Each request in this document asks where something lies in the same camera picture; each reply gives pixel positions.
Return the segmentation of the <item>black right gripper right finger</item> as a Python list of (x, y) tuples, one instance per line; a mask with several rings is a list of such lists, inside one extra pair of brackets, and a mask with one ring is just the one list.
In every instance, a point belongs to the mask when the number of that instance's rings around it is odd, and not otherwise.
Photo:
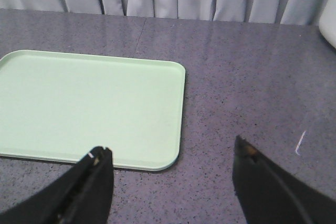
[(335, 223), (335, 201), (236, 136), (232, 180), (247, 223)]

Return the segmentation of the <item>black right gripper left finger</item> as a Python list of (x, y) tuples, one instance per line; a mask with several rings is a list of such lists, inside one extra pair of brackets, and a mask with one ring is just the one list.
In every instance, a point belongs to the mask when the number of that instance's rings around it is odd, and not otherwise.
[(94, 147), (49, 186), (1, 214), (1, 223), (107, 223), (112, 151)]

